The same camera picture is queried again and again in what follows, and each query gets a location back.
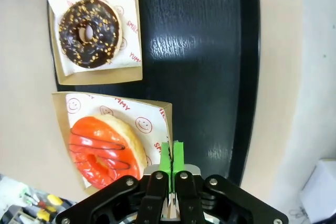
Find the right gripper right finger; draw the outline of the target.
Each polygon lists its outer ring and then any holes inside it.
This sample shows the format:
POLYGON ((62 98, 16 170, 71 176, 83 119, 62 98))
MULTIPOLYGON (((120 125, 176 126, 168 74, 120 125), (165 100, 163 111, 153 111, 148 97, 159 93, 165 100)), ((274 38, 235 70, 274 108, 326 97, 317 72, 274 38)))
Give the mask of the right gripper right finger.
POLYGON ((288 217, 220 175, 203 179, 184 163, 184 146, 174 142, 172 177, 181 223, 288 223, 288 217))

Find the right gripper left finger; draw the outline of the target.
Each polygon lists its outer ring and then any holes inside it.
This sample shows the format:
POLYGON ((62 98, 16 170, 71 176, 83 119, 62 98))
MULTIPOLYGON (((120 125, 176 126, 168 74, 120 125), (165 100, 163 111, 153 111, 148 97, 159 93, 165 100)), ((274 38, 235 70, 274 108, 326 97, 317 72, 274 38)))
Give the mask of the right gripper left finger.
POLYGON ((158 166, 138 180, 126 175, 85 200, 59 213, 55 223, 172 223, 162 217, 170 192, 171 159, 169 143, 161 144, 158 166))

